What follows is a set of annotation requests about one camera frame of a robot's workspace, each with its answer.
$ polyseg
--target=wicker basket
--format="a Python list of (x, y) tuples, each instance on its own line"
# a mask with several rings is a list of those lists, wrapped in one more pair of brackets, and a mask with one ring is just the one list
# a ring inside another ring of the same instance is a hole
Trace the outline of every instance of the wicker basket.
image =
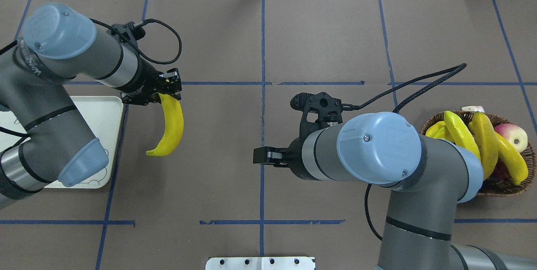
[[(464, 121), (465, 124), (468, 125), (470, 121), (472, 121), (472, 117), (474, 116), (474, 112), (472, 111), (460, 111), (455, 110), (453, 111), (461, 119)], [(510, 123), (507, 119), (504, 119), (503, 117), (500, 117), (498, 115), (494, 115), (492, 113), (486, 113), (487, 117), (489, 117), (491, 123), (493, 123), (493, 126), (497, 126), (504, 123)], [(436, 115), (433, 115), (431, 118), (429, 118), (425, 124), (422, 126), (422, 129), (420, 130), (420, 134), (425, 134), (425, 131), (431, 127), (433, 124), (437, 123), (438, 121), (443, 120), (443, 113), (437, 113)], [(535, 150), (533, 150), (532, 144), (528, 140), (528, 147), (525, 149), (525, 151), (520, 153), (524, 160), (526, 161), (526, 164), (528, 165), (528, 178), (526, 178), (520, 185), (514, 186), (512, 182), (510, 181), (510, 178), (506, 178), (502, 182), (490, 184), (487, 182), (483, 182), (483, 186), (481, 186), (481, 189), (477, 192), (478, 196), (498, 196), (498, 197), (508, 197), (508, 196), (516, 196), (519, 195), (526, 190), (530, 188), (530, 186), (533, 183), (533, 180), (535, 180), (535, 167), (537, 167), (537, 157), (535, 157)]]

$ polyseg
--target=white plate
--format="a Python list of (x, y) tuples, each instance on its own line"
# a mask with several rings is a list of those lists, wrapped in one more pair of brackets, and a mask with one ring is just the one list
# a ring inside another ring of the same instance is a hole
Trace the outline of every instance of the white plate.
[[(115, 96), (72, 96), (71, 99), (73, 99), (95, 136), (99, 138), (102, 147), (108, 154), (109, 163), (100, 172), (70, 188), (101, 188), (108, 183), (112, 176), (117, 140), (121, 129), (121, 118), (123, 116), (123, 103), (121, 103), (121, 99)], [(10, 111), (0, 112), (0, 126), (18, 132), (26, 132)], [(0, 134), (0, 151), (10, 147), (17, 140), (19, 138), (16, 136)], [(46, 188), (67, 187), (55, 181), (46, 186)]]

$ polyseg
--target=light blue cap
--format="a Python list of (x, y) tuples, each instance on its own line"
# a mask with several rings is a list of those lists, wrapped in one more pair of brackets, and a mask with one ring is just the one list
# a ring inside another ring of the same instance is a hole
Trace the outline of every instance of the light blue cap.
[(336, 146), (347, 171), (372, 184), (408, 178), (422, 157), (418, 132), (397, 113), (366, 113), (351, 119), (339, 131)]
[(108, 156), (99, 139), (95, 138), (63, 167), (58, 181), (62, 182), (65, 187), (75, 186), (105, 168), (108, 161)]
[(95, 37), (94, 23), (61, 3), (43, 4), (23, 25), (23, 38), (29, 48), (50, 59), (78, 56), (93, 44)]
[(481, 165), (481, 161), (479, 161), (474, 153), (466, 148), (457, 146), (449, 141), (445, 142), (451, 144), (461, 154), (468, 170), (468, 189), (464, 196), (459, 199), (458, 203), (470, 201), (475, 197), (479, 189), (481, 189), (481, 186), (483, 186), (483, 166)]

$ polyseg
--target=white metal plate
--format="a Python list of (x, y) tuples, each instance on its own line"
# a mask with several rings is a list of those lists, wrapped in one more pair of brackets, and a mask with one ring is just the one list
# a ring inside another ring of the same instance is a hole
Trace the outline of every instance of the white metal plate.
[[(88, 123), (88, 126), (99, 138), (106, 150), (109, 163), (100, 172), (70, 188), (96, 189), (105, 186), (112, 176), (117, 139), (121, 129), (123, 103), (116, 96), (72, 96), (73, 102)], [(0, 112), (0, 126), (10, 130), (26, 131), (12, 112)], [(13, 145), (19, 138), (9, 134), (0, 135), (0, 151)], [(58, 181), (52, 182), (46, 188), (67, 188)]]
[(312, 257), (211, 258), (205, 270), (315, 270)]

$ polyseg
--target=banana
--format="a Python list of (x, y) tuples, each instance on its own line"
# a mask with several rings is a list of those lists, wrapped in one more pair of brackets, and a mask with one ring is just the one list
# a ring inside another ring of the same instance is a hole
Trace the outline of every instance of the banana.
[(477, 144), (462, 119), (456, 113), (447, 110), (443, 112), (443, 120), (447, 130), (455, 140), (455, 144), (468, 149), (478, 159), (481, 159)]
[(481, 154), (483, 180), (486, 180), (493, 174), (494, 167), (498, 163), (498, 140), (495, 136), (493, 124), (484, 113), (474, 113), (471, 127)]
[(435, 133), (431, 138), (444, 139), (444, 140), (448, 140), (451, 143), (455, 142), (455, 140), (453, 139), (453, 137), (451, 136), (451, 134), (449, 133), (449, 130), (447, 130), (447, 127), (445, 125), (442, 126), (440, 130), (437, 131), (437, 133)]
[(524, 161), (523, 157), (514, 149), (503, 136), (498, 133), (496, 138), (498, 140), (498, 155), (500, 160), (505, 164), (511, 180), (514, 185), (520, 185), (520, 183), (528, 178), (528, 165)]
[(167, 94), (159, 94), (159, 97), (164, 111), (165, 129), (157, 147), (146, 151), (150, 157), (163, 157), (172, 153), (181, 142), (185, 127), (180, 102)]
[(431, 126), (430, 128), (427, 129), (427, 131), (425, 132), (425, 135), (426, 136), (430, 136), (431, 138), (433, 138), (433, 136), (443, 127), (443, 126), (446, 126), (446, 123), (444, 121), (438, 121), (437, 123), (435, 123), (433, 126)]

